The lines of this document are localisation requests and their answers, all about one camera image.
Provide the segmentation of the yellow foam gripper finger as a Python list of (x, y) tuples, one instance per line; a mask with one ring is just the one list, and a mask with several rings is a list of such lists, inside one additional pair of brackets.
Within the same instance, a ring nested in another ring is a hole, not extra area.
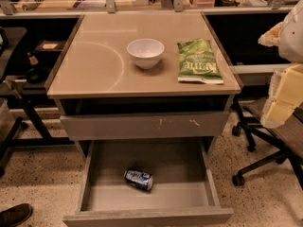
[(258, 38), (258, 43), (264, 46), (278, 46), (282, 23), (278, 23)]
[(274, 72), (262, 115), (261, 125), (274, 129), (282, 126), (303, 102), (303, 64), (292, 63), (284, 71)]

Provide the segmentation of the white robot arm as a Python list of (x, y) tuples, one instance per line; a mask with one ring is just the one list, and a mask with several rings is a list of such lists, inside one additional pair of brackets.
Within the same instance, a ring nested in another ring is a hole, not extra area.
[(278, 54), (291, 65), (274, 72), (269, 96), (265, 101), (261, 125), (274, 129), (282, 126), (303, 102), (303, 11), (295, 6), (284, 20), (261, 35), (258, 43), (277, 46)]

